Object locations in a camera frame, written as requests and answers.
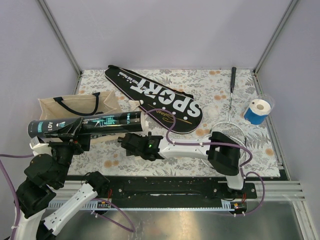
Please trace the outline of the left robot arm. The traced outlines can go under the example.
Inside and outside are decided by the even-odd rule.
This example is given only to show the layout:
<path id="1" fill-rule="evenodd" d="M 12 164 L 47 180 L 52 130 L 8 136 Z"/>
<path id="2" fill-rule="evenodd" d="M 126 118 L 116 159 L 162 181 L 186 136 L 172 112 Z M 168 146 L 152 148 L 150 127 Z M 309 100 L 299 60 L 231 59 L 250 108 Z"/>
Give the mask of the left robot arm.
<path id="1" fill-rule="evenodd" d="M 42 219 L 55 191 L 64 187 L 73 156 L 89 150 L 91 133 L 82 117 L 33 120 L 27 132 L 34 157 L 14 193 L 16 217 L 10 239 L 53 240 L 83 205 L 107 195 L 110 181 L 98 171 L 90 172 L 74 196 Z"/>

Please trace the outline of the black shuttlecock tube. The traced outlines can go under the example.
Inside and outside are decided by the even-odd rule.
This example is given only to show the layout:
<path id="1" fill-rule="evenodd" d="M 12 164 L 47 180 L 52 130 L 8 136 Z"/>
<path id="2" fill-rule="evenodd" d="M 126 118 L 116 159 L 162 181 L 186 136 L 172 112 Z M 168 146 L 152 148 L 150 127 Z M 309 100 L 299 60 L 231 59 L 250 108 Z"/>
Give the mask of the black shuttlecock tube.
<path id="1" fill-rule="evenodd" d="M 117 133 L 143 132 L 148 129 L 148 122 L 141 111 L 120 112 L 110 114 L 97 114 L 92 116 L 80 116 L 83 118 L 82 126 L 77 135 L 104 135 Z M 31 138 L 56 138 L 44 136 L 44 121 L 33 120 L 27 127 L 27 133 Z"/>

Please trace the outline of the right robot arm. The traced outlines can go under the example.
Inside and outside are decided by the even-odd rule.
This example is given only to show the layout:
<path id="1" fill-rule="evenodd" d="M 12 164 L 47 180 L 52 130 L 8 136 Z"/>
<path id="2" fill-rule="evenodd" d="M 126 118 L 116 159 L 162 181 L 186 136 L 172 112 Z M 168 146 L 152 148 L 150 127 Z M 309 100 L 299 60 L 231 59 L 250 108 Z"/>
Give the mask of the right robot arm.
<path id="1" fill-rule="evenodd" d="M 242 146 L 227 135 L 214 131 L 203 139 L 172 139 L 148 133 L 141 136 L 126 133 L 117 141 L 126 150 L 127 156 L 141 157 L 147 161 L 168 158 L 192 158 L 209 161 L 218 173 L 225 176 L 228 194 L 239 198 L 246 191 L 240 171 Z"/>

